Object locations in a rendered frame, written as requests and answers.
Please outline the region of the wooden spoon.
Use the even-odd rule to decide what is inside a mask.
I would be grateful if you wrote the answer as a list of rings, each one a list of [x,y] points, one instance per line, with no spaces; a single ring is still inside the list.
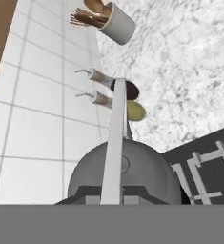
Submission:
[[[101,13],[109,17],[112,10],[107,7],[102,0],[84,0],[86,7],[94,13]]]

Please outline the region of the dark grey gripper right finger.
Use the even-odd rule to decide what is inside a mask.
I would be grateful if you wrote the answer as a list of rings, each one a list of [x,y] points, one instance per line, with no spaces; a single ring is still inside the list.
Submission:
[[[149,195],[143,186],[123,186],[124,205],[168,205],[168,202]]]

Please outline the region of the black hob with white grates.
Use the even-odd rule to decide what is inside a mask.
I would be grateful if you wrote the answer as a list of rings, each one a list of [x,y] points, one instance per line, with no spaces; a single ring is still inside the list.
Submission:
[[[162,155],[179,178],[184,204],[224,205],[224,128]]]

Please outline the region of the grey kettle with white handle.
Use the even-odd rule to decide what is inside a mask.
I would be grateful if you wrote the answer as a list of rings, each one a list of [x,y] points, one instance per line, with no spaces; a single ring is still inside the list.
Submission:
[[[107,145],[102,143],[78,162],[71,176],[68,196],[81,186],[99,186],[102,190]],[[182,204],[181,185],[171,165],[155,149],[136,142],[130,132],[123,138],[121,187],[143,186],[149,195],[168,204]]]

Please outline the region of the dark brown round fruit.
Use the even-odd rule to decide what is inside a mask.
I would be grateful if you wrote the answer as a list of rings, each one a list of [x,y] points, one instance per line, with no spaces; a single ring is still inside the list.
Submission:
[[[113,79],[110,89],[114,92],[115,79]],[[135,84],[129,80],[126,80],[127,100],[135,100],[139,96],[139,89]]]

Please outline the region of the wooden fork utensil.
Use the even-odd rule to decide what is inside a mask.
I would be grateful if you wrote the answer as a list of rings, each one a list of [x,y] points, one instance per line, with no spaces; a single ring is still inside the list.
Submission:
[[[99,16],[80,8],[77,8],[75,13],[71,15],[71,23],[77,26],[93,26],[101,29],[107,22],[108,17]]]

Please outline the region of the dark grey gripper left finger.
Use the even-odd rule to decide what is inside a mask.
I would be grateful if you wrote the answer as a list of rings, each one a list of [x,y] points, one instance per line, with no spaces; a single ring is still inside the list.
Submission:
[[[75,195],[71,195],[59,201],[65,205],[99,205],[101,188],[99,186],[81,186]]]

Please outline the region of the yellow-green round fruit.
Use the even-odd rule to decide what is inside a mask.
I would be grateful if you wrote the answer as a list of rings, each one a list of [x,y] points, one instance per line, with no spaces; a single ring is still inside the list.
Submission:
[[[133,100],[127,101],[127,112],[130,121],[141,121],[146,116],[144,107]]]

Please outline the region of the white utensil pot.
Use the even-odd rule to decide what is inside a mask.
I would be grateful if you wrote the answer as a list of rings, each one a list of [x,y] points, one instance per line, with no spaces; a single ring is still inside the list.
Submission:
[[[114,2],[109,2],[107,7],[112,10],[112,13],[99,31],[118,45],[127,44],[135,32],[135,22]]]

